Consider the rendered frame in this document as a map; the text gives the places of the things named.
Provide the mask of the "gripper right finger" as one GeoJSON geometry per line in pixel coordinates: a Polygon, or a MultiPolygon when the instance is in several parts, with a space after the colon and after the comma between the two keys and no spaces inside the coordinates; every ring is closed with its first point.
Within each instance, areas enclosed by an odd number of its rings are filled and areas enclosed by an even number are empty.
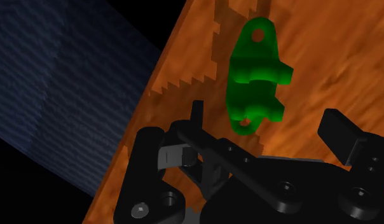
{"type": "Polygon", "coordinates": [[[364,132],[337,109],[325,109],[317,134],[350,170],[338,205],[356,220],[379,220],[384,214],[384,137],[364,132]]]}

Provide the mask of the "green plastic two-hole bracket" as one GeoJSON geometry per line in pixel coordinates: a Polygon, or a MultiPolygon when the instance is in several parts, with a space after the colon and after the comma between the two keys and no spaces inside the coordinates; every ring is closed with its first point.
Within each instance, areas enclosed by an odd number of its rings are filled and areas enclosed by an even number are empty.
{"type": "Polygon", "coordinates": [[[276,98],[278,85],[291,83],[294,69],[280,61],[274,23],[249,20],[232,51],[226,88],[230,125],[241,136],[257,131],[264,118],[282,121],[285,106],[276,98]]]}

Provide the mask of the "orange wooden table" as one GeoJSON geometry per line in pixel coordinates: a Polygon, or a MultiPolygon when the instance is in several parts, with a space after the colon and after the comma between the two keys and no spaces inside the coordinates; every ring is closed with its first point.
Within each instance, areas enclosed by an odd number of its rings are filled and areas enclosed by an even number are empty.
{"type": "Polygon", "coordinates": [[[82,224],[113,224],[137,131],[168,129],[195,99],[205,103],[207,132],[253,155],[335,164],[317,135],[326,108],[384,136],[384,0],[187,0],[82,224]],[[277,89],[284,119],[239,136],[225,106],[229,57],[243,24],[258,16],[275,24],[280,58],[294,74],[277,89]]]}

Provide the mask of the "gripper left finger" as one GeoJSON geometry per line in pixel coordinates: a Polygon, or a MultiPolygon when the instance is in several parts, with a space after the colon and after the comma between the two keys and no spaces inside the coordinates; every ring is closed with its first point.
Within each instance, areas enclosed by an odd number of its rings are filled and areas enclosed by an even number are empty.
{"type": "Polygon", "coordinates": [[[274,210],[292,214],[301,203],[276,186],[255,178],[255,157],[226,138],[202,129],[203,101],[194,101],[188,120],[171,123],[168,131],[143,127],[136,135],[116,204],[114,224],[183,224],[184,195],[163,180],[161,172],[178,167],[210,200],[230,177],[274,210]]]}

